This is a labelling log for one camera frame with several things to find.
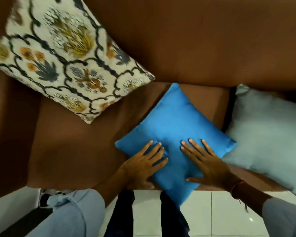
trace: patterned pillow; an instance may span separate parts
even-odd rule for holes
[[[86,123],[154,76],[123,52],[82,0],[17,0],[0,69]]]

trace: tile grout line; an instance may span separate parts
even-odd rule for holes
[[[212,200],[213,200],[213,191],[210,192],[210,236],[212,236],[212,223],[211,223],[211,217],[213,214],[213,205],[212,205]]]

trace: cushion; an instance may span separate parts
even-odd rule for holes
[[[296,103],[240,85],[227,134],[238,146],[223,160],[263,173],[296,194]]]
[[[82,0],[17,0],[6,32],[0,69],[86,123],[154,79],[117,46]]]
[[[147,152],[161,142],[165,150],[163,158],[168,157],[169,160],[164,168],[154,173],[153,178],[180,206],[199,186],[185,179],[203,176],[200,169],[180,150],[181,141],[188,142],[189,138],[200,145],[203,145],[201,139],[205,139],[220,158],[236,145],[193,106],[177,83],[173,83],[149,115],[118,140],[115,146],[132,157],[150,140],[154,143]]]
[[[107,179],[127,159],[114,143],[136,127],[169,88],[151,82],[110,106],[91,125],[43,97],[28,169],[28,185],[84,189]],[[221,128],[229,89],[180,84],[194,106]]]

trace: dark pants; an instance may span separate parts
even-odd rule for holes
[[[106,229],[104,237],[132,237],[134,234],[133,191],[122,191]],[[189,226],[181,211],[175,206],[169,196],[163,191],[161,200],[162,237],[189,237]]]

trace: light blue sleeve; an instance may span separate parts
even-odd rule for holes
[[[102,226],[105,203],[93,189],[51,196],[48,205],[53,213],[27,237],[94,237]]]
[[[284,200],[268,199],[262,217],[270,237],[296,237],[296,205]]]

